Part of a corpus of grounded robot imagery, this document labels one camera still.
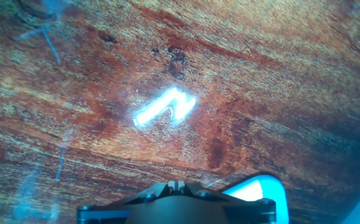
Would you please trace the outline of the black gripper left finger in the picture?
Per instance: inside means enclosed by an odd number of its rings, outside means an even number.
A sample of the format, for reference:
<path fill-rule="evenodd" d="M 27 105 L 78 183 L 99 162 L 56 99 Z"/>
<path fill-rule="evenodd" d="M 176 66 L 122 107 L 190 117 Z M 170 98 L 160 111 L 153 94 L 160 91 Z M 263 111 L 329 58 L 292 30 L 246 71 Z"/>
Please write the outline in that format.
<path fill-rule="evenodd" d="M 177 189 L 176 181 L 153 184 L 133 196 L 117 200 L 108 205 L 82 205 L 76 212 L 76 224 L 103 223 L 104 220 L 126 219 L 138 205 L 154 202 L 157 199 L 173 196 Z"/>

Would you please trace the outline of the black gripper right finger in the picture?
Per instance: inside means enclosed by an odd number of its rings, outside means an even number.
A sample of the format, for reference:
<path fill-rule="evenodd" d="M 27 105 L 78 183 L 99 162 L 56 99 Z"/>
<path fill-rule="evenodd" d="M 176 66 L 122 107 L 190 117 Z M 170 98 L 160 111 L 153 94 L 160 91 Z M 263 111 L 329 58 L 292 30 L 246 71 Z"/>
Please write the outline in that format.
<path fill-rule="evenodd" d="M 276 223 L 277 205 L 270 198 L 245 201 L 198 182 L 177 182 L 179 211 L 186 223 Z"/>

